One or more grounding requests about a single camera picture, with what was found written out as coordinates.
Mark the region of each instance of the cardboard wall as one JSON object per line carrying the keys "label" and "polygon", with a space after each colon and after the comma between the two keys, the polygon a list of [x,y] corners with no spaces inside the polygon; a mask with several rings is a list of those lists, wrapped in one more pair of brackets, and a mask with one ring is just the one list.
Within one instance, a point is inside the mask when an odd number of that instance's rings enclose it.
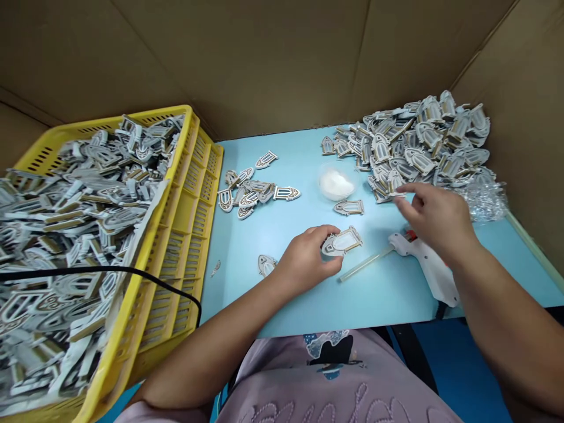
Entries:
{"label": "cardboard wall", "polygon": [[188,103],[216,140],[355,121],[448,88],[512,1],[4,0],[0,99],[65,123]]}
{"label": "cardboard wall", "polygon": [[520,0],[454,87],[492,119],[488,166],[509,205],[564,274],[564,2]]}
{"label": "cardboard wall", "polygon": [[0,103],[0,128],[2,128],[0,137],[2,145],[0,170],[2,173],[4,169],[12,167],[37,138],[49,129],[47,125],[4,103]]}

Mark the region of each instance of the clear plastic bag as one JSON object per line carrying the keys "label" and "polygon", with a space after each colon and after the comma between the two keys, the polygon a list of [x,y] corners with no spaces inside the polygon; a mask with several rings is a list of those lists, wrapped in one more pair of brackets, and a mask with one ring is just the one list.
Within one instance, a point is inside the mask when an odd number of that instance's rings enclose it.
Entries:
{"label": "clear plastic bag", "polygon": [[470,182],[461,187],[445,186],[466,200],[473,222],[503,219],[509,210],[505,182]]}

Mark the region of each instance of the yellow plastic crate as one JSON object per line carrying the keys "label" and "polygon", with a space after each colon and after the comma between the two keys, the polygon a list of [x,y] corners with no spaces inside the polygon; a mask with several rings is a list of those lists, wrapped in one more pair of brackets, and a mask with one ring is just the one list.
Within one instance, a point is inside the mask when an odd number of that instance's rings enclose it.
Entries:
{"label": "yellow plastic crate", "polygon": [[[170,179],[147,226],[135,267],[166,281],[198,300],[212,230],[223,148],[200,128],[190,106],[176,106],[130,116],[144,125],[186,114]],[[45,132],[14,168],[51,175],[61,167],[59,148],[96,131],[119,128],[121,116],[57,126]],[[96,421],[126,387],[144,378],[196,328],[197,308],[187,298],[132,275],[119,315],[86,394],[2,419],[3,423]]]}

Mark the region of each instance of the hand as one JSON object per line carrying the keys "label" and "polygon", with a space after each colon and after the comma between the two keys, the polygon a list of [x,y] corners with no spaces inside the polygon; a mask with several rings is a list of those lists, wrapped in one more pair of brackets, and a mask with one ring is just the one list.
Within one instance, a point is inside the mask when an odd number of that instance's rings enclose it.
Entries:
{"label": "hand", "polygon": [[403,185],[398,192],[415,193],[411,204],[399,197],[394,203],[417,236],[447,264],[463,258],[468,249],[480,245],[468,205],[460,195],[421,183]]}
{"label": "hand", "polygon": [[329,235],[340,231],[332,225],[321,225],[298,235],[292,239],[268,278],[272,276],[277,284],[283,284],[287,294],[294,298],[337,274],[341,270],[343,258],[336,257],[323,263],[320,248]]}

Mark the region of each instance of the white glue gun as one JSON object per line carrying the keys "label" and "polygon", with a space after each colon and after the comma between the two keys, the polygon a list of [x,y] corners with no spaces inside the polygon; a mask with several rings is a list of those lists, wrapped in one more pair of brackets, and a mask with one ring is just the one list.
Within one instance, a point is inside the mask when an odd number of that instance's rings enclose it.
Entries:
{"label": "white glue gun", "polygon": [[452,272],[435,250],[419,239],[412,230],[408,230],[406,236],[393,233],[388,237],[388,241],[390,241],[389,248],[367,258],[346,272],[340,277],[340,281],[346,281],[374,260],[384,257],[392,251],[397,251],[400,256],[414,256],[419,261],[423,275],[425,275],[427,284],[431,289],[431,294],[439,301],[435,318],[442,319],[447,307],[456,307],[459,304],[460,295],[454,284]]}

